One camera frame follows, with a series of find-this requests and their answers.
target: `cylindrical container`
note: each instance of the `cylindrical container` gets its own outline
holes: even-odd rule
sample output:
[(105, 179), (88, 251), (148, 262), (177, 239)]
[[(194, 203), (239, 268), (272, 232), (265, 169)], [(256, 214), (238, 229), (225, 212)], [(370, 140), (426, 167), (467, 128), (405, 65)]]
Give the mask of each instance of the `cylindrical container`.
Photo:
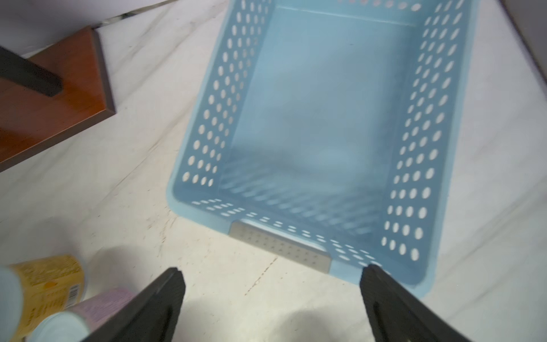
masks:
[(129, 303), (135, 294), (115, 288), (44, 319), (29, 342), (78, 342), (103, 325)]
[(21, 339), (83, 298), (85, 274), (70, 255), (0, 266), (0, 342)]

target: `black metal leg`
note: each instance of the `black metal leg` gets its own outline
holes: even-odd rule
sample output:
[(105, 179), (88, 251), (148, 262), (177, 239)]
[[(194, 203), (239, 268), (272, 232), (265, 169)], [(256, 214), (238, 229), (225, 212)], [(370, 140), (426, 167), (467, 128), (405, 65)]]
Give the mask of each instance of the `black metal leg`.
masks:
[(49, 97), (63, 90), (59, 76), (2, 47), (0, 47), (0, 77)]

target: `yellow can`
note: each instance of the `yellow can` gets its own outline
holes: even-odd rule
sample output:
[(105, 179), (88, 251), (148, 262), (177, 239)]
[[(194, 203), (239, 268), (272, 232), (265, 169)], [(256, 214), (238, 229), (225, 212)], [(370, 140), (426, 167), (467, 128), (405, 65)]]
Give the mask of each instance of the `yellow can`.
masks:
[(85, 274), (71, 255), (0, 266), (0, 342), (29, 335), (83, 298)]

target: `basket handle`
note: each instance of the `basket handle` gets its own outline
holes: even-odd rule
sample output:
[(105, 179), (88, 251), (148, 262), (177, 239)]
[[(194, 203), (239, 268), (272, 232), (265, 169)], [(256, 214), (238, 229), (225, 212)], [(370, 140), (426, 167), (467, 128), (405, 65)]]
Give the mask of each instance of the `basket handle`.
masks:
[(228, 235), (320, 272), (328, 273), (330, 270), (332, 259), (321, 245), (273, 230), (258, 222), (249, 219), (234, 221)]

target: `white wall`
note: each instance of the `white wall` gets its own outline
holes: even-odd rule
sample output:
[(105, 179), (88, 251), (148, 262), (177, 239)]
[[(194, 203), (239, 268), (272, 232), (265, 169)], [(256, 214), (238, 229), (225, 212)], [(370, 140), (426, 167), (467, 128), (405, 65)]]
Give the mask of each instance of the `white wall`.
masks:
[(0, 45), (20, 55), (161, 0), (0, 0)]

